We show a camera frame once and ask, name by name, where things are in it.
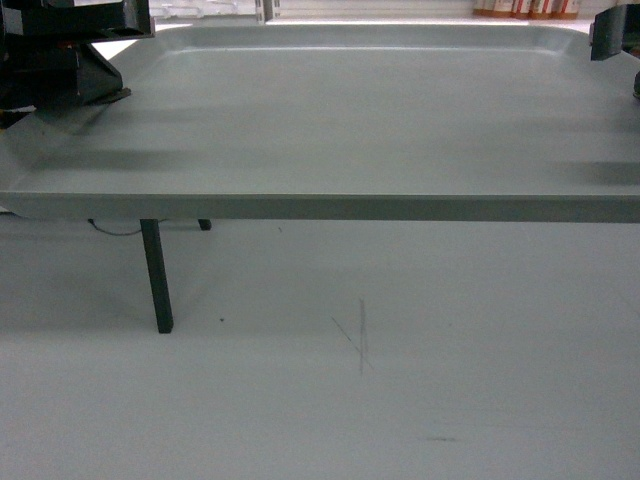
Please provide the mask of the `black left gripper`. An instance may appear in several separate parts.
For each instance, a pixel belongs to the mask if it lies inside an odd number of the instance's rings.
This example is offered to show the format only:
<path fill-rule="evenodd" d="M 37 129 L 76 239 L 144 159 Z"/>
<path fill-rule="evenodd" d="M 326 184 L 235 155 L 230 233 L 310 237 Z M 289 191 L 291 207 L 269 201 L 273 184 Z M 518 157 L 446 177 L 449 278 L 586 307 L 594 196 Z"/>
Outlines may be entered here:
<path fill-rule="evenodd" d="M 148 1 L 3 1 L 1 109 L 119 101 L 131 90 L 94 44 L 154 36 Z"/>

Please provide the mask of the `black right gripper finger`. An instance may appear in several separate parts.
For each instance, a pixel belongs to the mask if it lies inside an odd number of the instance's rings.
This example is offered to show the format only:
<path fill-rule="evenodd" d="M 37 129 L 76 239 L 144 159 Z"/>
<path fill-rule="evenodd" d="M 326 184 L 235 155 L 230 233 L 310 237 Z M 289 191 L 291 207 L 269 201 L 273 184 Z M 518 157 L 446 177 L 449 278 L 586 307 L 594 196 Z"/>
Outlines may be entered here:
<path fill-rule="evenodd" d="M 595 16 L 590 29 L 591 60 L 604 61 L 639 47 L 639 5 L 621 4 Z"/>

